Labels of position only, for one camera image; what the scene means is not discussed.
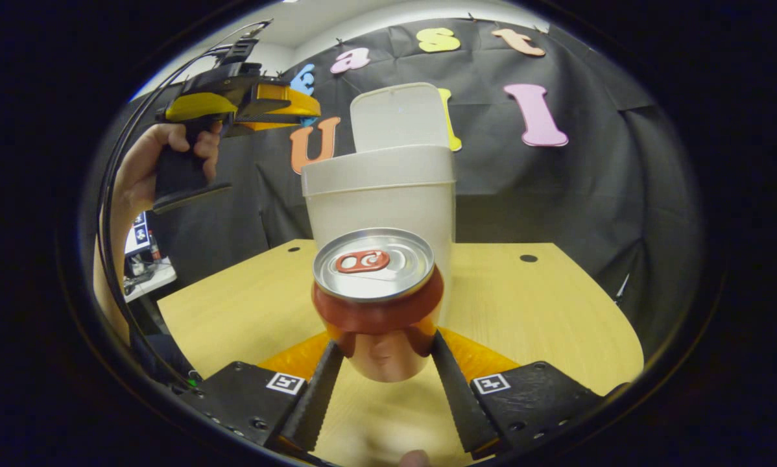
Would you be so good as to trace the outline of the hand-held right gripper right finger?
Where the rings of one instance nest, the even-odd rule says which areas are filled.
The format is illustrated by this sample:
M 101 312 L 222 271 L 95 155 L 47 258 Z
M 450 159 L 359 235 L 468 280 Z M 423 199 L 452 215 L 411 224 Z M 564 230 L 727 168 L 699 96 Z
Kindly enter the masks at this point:
M 519 365 L 446 328 L 434 337 L 432 358 L 471 455 L 543 446 L 605 400 L 551 363 Z

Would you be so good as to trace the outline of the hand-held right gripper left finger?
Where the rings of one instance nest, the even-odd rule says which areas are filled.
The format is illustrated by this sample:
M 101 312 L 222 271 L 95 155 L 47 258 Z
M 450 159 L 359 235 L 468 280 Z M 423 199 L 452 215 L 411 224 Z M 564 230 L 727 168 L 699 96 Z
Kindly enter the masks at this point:
M 317 446 L 343 352 L 326 332 L 260 365 L 234 361 L 194 387 L 194 409 L 240 438 L 289 455 Z

